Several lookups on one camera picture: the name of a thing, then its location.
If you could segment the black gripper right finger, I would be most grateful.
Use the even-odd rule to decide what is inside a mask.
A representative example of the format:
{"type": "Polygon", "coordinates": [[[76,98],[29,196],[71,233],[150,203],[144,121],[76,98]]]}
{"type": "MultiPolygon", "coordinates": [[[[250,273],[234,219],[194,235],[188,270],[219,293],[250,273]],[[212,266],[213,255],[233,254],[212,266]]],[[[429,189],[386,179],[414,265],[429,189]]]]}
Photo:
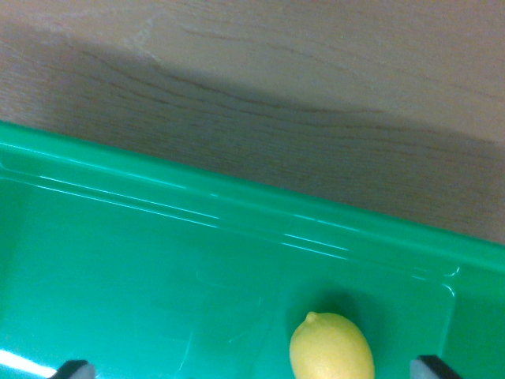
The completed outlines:
{"type": "Polygon", "coordinates": [[[437,355],[420,355],[410,362],[410,379],[462,379],[437,355]]]}

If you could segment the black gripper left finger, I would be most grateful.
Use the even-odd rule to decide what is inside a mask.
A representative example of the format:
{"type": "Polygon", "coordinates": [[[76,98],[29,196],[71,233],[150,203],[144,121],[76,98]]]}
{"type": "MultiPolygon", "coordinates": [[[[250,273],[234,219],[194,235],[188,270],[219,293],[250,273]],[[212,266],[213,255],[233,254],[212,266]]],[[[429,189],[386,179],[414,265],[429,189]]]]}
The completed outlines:
{"type": "Polygon", "coordinates": [[[95,366],[86,360],[69,360],[50,379],[96,379],[95,366]]]}

